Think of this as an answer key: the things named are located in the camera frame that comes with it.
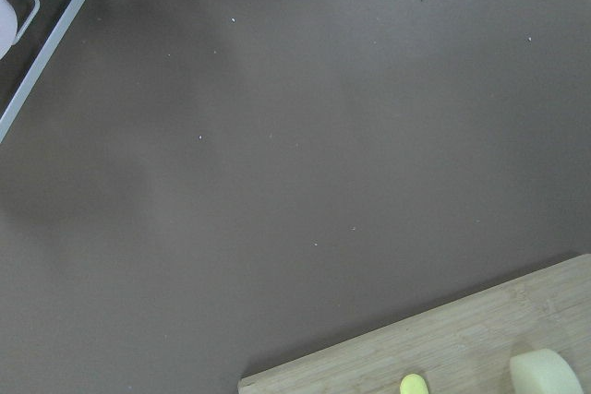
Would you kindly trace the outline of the yellow plastic knife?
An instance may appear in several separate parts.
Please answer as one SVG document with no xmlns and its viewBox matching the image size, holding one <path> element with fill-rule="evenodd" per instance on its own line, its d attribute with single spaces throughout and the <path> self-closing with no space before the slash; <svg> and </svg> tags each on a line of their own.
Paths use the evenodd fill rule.
<svg viewBox="0 0 591 394">
<path fill-rule="evenodd" d="M 429 394 L 426 380 L 419 374 L 403 377 L 399 386 L 400 394 Z"/>
</svg>

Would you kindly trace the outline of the bamboo cutting board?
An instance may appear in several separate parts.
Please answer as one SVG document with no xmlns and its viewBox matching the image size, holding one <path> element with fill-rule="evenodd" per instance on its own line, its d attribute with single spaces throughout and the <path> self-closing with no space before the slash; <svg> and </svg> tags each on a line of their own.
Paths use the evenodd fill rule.
<svg viewBox="0 0 591 394">
<path fill-rule="evenodd" d="M 241 393 L 510 393 L 509 361 L 551 349 L 590 390 L 590 256 L 580 255 L 240 380 Z"/>
</svg>

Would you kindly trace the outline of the white cup rack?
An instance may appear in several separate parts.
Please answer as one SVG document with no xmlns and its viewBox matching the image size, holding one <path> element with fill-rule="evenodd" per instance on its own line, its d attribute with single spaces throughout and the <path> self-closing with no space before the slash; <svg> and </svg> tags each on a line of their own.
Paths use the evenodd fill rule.
<svg viewBox="0 0 591 394">
<path fill-rule="evenodd" d="M 18 19 L 13 46 L 1 58 L 1 137 L 42 75 L 86 0 L 7 0 Z"/>
</svg>

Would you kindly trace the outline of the lemon slice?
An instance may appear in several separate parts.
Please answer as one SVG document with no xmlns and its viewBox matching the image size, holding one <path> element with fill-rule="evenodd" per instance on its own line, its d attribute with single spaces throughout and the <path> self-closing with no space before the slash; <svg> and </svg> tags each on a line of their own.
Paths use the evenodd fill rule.
<svg viewBox="0 0 591 394">
<path fill-rule="evenodd" d="M 557 352 L 540 349 L 510 358 L 509 370 L 515 393 L 583 394 L 576 373 Z"/>
</svg>

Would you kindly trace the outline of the pink cup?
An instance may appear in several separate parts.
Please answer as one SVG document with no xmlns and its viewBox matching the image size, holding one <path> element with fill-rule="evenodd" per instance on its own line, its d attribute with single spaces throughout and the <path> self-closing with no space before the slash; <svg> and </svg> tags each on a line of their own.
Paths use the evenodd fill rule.
<svg viewBox="0 0 591 394">
<path fill-rule="evenodd" d="M 0 0 L 0 58 L 13 46 L 18 32 L 18 19 L 13 6 Z"/>
</svg>

